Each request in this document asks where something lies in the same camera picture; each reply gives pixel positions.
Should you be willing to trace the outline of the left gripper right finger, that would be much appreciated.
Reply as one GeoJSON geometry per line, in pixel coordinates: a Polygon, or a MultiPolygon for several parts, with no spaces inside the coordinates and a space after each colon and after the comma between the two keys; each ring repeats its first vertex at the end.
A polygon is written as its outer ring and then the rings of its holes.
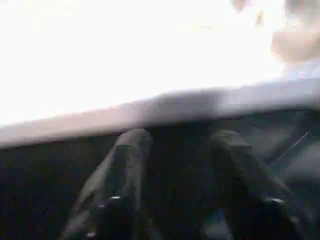
{"type": "Polygon", "coordinates": [[[305,240],[303,215],[290,190],[254,156],[238,133],[209,139],[218,205],[235,240],[305,240]]]}

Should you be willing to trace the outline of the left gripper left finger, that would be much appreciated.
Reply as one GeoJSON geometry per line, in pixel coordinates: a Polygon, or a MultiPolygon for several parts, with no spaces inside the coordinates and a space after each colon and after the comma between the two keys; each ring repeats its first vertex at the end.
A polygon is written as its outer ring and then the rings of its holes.
{"type": "Polygon", "coordinates": [[[86,180],[61,233],[63,240],[145,240],[142,192],[153,138],[121,134],[86,180]]]}

